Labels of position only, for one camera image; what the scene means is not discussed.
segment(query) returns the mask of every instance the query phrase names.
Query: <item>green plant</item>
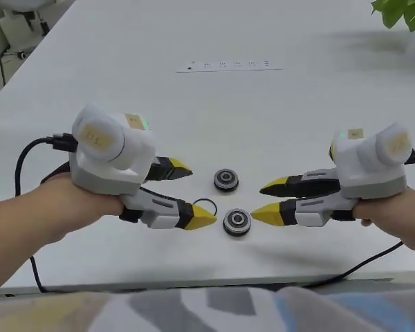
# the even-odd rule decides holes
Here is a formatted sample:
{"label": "green plant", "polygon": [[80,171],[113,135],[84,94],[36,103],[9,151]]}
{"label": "green plant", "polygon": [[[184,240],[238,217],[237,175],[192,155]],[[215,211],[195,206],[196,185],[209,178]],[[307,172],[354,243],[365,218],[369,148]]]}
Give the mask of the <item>green plant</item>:
{"label": "green plant", "polygon": [[381,12],[382,22],[389,29],[404,16],[410,31],[415,31],[415,0],[376,0],[372,14]]}

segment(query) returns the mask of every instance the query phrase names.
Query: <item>power strip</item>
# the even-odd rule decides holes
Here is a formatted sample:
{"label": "power strip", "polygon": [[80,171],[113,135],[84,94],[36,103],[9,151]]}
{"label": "power strip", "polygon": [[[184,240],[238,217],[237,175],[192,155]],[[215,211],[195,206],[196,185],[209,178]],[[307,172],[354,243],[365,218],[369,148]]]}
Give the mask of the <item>power strip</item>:
{"label": "power strip", "polygon": [[177,73],[202,73],[213,71],[280,71],[282,68],[274,66],[268,60],[264,61],[219,61],[219,62],[191,62]]}

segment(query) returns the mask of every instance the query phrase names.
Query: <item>hand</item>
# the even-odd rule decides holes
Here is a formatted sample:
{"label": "hand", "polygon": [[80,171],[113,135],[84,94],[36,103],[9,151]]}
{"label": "hand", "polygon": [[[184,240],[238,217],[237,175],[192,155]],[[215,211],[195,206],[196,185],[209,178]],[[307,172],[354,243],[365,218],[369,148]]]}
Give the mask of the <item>hand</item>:
{"label": "hand", "polygon": [[123,204],[117,196],[94,194],[73,184],[69,174],[52,177],[36,190],[42,209],[49,209],[52,221],[52,240],[56,242],[67,233],[91,225],[102,216],[119,216]]}
{"label": "hand", "polygon": [[415,190],[409,188],[388,199],[361,201],[354,207],[353,215],[363,219],[363,225],[373,223],[415,250]]}

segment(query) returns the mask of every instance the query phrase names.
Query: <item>metal bearing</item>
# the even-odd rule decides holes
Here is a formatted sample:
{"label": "metal bearing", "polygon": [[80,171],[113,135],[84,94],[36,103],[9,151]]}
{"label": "metal bearing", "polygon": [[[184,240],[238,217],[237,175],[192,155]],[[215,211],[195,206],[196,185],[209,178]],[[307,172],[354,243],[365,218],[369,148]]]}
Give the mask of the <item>metal bearing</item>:
{"label": "metal bearing", "polygon": [[231,169],[220,169],[214,175],[214,186],[221,192],[233,192],[238,184],[238,175]]}
{"label": "metal bearing", "polygon": [[242,237],[250,230],[252,217],[242,209],[232,209],[226,212],[223,220],[223,228],[233,237]]}

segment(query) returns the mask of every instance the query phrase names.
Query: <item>white table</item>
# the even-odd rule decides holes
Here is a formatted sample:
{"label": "white table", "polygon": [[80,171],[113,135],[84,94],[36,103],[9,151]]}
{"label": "white table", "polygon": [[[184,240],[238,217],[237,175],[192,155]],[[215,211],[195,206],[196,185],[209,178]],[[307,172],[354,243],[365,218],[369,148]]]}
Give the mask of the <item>white table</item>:
{"label": "white table", "polygon": [[[275,199],[259,188],[279,176],[332,167],[333,132],[373,133],[394,120],[415,144],[415,67],[401,54],[404,28],[388,31],[363,0],[78,0],[0,93],[0,200],[32,139],[70,131],[87,102],[141,112],[159,152],[194,175],[148,185],[193,201],[209,197],[219,222],[193,232],[149,230],[115,217],[70,234],[36,255],[46,287],[126,287],[305,281],[344,272],[397,242],[375,227],[274,228],[255,221],[231,239],[222,216]],[[190,61],[269,59],[284,70],[175,71]],[[38,147],[23,172],[24,191],[66,160]],[[212,185],[216,170],[240,176],[236,193]],[[415,165],[408,166],[415,187]],[[415,271],[401,248],[356,276]],[[4,291],[35,287],[29,264]]]}

